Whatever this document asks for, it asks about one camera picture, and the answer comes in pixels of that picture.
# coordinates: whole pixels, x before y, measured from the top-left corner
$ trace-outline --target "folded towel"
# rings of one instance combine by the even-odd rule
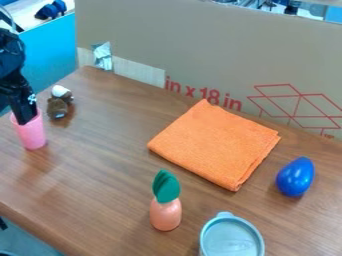
[[[238,191],[278,143],[277,134],[201,100],[147,147],[219,186]]]

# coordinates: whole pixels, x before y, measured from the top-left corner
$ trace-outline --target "blue egg-shaped object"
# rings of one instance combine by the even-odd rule
[[[307,157],[299,157],[278,172],[276,184],[287,196],[300,196],[307,191],[315,177],[315,166]]]

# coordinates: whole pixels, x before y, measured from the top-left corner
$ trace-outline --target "cardboard backdrop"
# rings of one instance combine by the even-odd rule
[[[166,71],[165,88],[342,138],[342,26],[199,0],[76,0],[78,47]]]

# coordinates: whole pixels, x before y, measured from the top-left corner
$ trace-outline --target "orange bottle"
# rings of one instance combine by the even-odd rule
[[[150,222],[158,230],[171,231],[182,219],[180,184],[175,175],[161,170],[152,185],[155,198],[150,205]]]

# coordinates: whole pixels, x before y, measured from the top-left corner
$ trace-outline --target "green leaf-shaped lid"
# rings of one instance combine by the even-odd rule
[[[180,184],[176,176],[166,170],[160,170],[152,184],[153,194],[158,203],[169,203],[180,195]]]

